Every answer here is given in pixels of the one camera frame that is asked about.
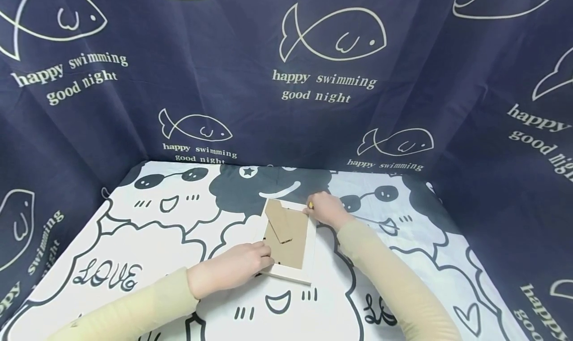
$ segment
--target hand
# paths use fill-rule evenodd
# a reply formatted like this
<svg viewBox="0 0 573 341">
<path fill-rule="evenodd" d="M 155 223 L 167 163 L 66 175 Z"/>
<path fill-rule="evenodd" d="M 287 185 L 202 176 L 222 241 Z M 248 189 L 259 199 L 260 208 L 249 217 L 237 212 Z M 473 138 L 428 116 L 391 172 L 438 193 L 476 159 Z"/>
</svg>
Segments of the hand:
<svg viewBox="0 0 573 341">
<path fill-rule="evenodd" d="M 263 242 L 236 245 L 218 257 L 187 270 L 189 289 L 196 299 L 245 284 L 254 274 L 275 263 Z"/>
<path fill-rule="evenodd" d="M 312 203 L 314 209 L 305 208 L 302 212 L 321 223 L 330 225 L 335 231 L 339 231 L 344 224 L 353 218 L 344 209 L 340 199 L 326 192 L 310 195 L 306 200 L 306 205 L 310 203 Z"/>
</svg>

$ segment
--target white picture frame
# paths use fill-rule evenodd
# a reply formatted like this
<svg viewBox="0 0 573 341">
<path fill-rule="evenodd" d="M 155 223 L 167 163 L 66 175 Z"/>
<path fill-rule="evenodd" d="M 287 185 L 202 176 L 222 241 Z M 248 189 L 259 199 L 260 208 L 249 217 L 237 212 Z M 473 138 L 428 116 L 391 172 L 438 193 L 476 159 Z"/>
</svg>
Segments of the white picture frame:
<svg viewBox="0 0 573 341">
<path fill-rule="evenodd" d="M 267 209 L 269 199 L 265 201 L 265 207 L 261 217 L 266 220 L 266 223 L 261 223 L 260 231 L 257 232 L 256 240 L 262 240 L 265 232 L 267 231 L 268 217 L 264 210 Z M 298 204 L 287 201 L 279 201 L 283 208 L 297 210 L 302 212 L 306 205 Z M 291 268 L 290 266 L 280 265 L 275 263 L 261 270 L 261 274 L 268 276 L 278 277 L 283 280 L 298 282 L 304 285 L 312 284 L 312 270 L 314 264 L 314 243 L 316 242 L 316 224 L 310 218 L 306 218 L 306 243 L 304 246 L 304 254 L 302 257 L 302 269 Z"/>
</svg>

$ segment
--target beige sleeve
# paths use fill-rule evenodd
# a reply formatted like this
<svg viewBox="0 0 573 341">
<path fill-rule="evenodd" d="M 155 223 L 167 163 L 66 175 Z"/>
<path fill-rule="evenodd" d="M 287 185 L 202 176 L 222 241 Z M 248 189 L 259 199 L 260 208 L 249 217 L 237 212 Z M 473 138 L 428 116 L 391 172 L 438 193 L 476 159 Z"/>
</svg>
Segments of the beige sleeve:
<svg viewBox="0 0 573 341">
<path fill-rule="evenodd" d="M 146 288 L 129 293 L 65 325 L 48 341 L 137 340 L 144 333 L 192 314 L 199 300 L 181 268 Z"/>
<path fill-rule="evenodd" d="M 421 278 L 367 225 L 340 228 L 343 253 L 366 275 L 395 315 L 407 341 L 460 341 L 460 331 Z"/>
</svg>

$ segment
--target fabric backdrop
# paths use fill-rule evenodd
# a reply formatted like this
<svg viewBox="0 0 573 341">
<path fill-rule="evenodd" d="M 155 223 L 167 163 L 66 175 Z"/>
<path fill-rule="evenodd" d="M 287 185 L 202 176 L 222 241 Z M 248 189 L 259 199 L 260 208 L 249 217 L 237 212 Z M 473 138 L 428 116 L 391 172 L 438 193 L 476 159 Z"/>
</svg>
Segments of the fabric backdrop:
<svg viewBox="0 0 573 341">
<path fill-rule="evenodd" d="M 570 0 L 0 0 L 0 325 L 142 160 L 430 180 L 573 335 Z"/>
</svg>

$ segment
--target cartoon print tablecloth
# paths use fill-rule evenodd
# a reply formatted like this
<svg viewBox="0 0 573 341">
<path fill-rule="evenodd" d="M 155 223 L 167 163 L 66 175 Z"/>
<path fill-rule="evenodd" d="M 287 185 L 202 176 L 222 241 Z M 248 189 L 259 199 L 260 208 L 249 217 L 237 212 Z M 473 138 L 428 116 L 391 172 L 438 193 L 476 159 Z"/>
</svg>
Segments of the cartoon print tablecloth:
<svg viewBox="0 0 573 341">
<path fill-rule="evenodd" d="M 7 323 L 2 341 L 64 323 L 180 268 L 252 242 L 265 198 L 328 190 L 372 227 L 449 311 L 464 340 L 526 340 L 431 186 L 412 176 L 147 162 L 134 167 Z M 310 286 L 258 276 L 140 340 L 404 340 L 392 311 L 319 225 Z"/>
</svg>

